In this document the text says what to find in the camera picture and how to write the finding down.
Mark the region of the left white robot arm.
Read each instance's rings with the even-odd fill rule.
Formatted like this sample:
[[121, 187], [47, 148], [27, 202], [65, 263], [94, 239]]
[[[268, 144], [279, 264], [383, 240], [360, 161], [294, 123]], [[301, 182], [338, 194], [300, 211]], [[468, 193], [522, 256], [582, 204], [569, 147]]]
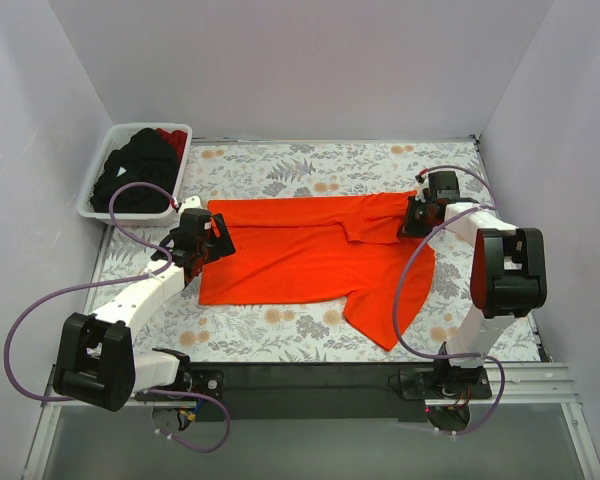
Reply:
[[143, 279], [92, 313], [74, 313], [64, 322], [54, 392], [110, 411], [157, 387], [170, 399], [185, 398], [193, 386], [184, 369], [189, 356], [165, 348], [136, 353], [134, 339], [205, 265], [235, 253], [222, 214], [182, 210], [179, 225], [159, 243]]

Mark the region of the orange t shirt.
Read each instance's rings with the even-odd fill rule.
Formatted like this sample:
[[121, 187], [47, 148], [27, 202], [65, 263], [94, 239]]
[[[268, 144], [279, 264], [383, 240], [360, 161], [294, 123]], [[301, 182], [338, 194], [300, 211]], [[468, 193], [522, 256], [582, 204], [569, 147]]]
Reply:
[[[205, 266], [202, 305], [307, 304], [344, 298], [347, 322], [384, 350], [396, 335], [399, 277], [420, 240], [398, 238], [405, 193], [212, 200], [234, 255]], [[424, 248], [402, 288], [399, 325], [411, 325], [429, 296], [435, 253]]]

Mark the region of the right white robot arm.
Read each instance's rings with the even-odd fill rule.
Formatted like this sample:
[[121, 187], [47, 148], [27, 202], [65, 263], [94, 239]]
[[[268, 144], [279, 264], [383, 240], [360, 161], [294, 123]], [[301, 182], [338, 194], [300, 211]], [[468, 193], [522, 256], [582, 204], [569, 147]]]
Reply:
[[[398, 342], [410, 353], [440, 367], [432, 373], [434, 389], [455, 397], [469, 384], [466, 370], [495, 359], [489, 355], [502, 333], [515, 320], [542, 307], [547, 298], [545, 247], [542, 232], [522, 228], [494, 215], [494, 206], [461, 194], [457, 174], [462, 167], [443, 165], [423, 169], [417, 176], [418, 192], [408, 198], [400, 237], [421, 242], [409, 257], [398, 281], [392, 306], [392, 323]], [[469, 282], [472, 306], [461, 326], [438, 354], [410, 347], [399, 325], [402, 288], [410, 270], [429, 241], [447, 230], [473, 248]]]

